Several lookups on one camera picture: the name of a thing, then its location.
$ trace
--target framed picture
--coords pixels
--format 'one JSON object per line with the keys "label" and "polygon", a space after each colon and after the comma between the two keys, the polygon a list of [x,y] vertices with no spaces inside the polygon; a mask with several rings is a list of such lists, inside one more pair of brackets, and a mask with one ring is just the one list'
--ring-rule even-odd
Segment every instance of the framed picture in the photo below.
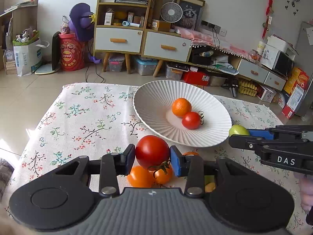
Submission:
{"label": "framed picture", "polygon": [[183,16],[175,23],[175,26],[197,31],[201,22],[205,0],[175,0],[175,3],[183,9]]}

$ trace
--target ribbed white plate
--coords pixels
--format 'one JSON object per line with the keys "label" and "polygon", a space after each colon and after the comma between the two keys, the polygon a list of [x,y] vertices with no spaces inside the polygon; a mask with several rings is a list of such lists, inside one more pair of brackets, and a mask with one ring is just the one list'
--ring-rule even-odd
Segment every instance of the ribbed white plate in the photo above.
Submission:
{"label": "ribbed white plate", "polygon": [[[204,112],[204,124],[195,130],[182,125],[172,113],[172,103],[186,98],[192,111]],[[142,85],[134,95],[134,109],[141,121],[164,139],[190,147],[211,147],[228,137],[232,122],[225,107],[208,92],[179,81],[158,80]]]}

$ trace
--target mandarin orange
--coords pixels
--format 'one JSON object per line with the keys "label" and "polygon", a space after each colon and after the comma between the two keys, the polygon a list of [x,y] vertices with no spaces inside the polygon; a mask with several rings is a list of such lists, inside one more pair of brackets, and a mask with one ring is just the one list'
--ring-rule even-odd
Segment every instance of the mandarin orange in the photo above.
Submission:
{"label": "mandarin orange", "polygon": [[186,113],[192,110],[192,106],[185,98],[178,98],[173,102],[172,112],[175,116],[182,118]]}

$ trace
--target refrigerator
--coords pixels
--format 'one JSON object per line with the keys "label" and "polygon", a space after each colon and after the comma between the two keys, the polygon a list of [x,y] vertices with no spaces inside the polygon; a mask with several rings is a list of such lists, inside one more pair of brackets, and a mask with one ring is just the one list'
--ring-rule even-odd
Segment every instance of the refrigerator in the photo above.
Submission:
{"label": "refrigerator", "polygon": [[309,76],[308,89],[305,91],[301,100],[300,107],[296,111],[296,115],[303,117],[313,103],[313,45],[309,44],[309,38],[306,33],[307,28],[311,28],[306,22],[302,22],[296,50],[298,56],[295,58],[295,66],[299,67]]}

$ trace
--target red tomato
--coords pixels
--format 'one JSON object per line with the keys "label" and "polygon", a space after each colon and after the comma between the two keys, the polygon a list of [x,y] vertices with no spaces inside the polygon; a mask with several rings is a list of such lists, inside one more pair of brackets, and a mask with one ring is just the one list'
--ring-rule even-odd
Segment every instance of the red tomato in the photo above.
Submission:
{"label": "red tomato", "polygon": [[164,170],[159,169],[155,172],[154,178],[156,183],[158,184],[165,184],[168,183],[172,177],[173,177],[173,169],[171,166],[169,168],[166,168],[167,174],[165,174]]}
{"label": "red tomato", "polygon": [[200,123],[201,118],[196,112],[188,112],[182,119],[183,126],[190,130],[197,129],[200,126]]}
{"label": "red tomato", "polygon": [[153,174],[140,165],[132,167],[127,179],[133,187],[150,188],[154,183]]}
{"label": "red tomato", "polygon": [[143,168],[155,170],[151,166],[159,166],[169,160],[170,148],[163,139],[154,135],[147,135],[137,143],[135,154],[138,163]]}

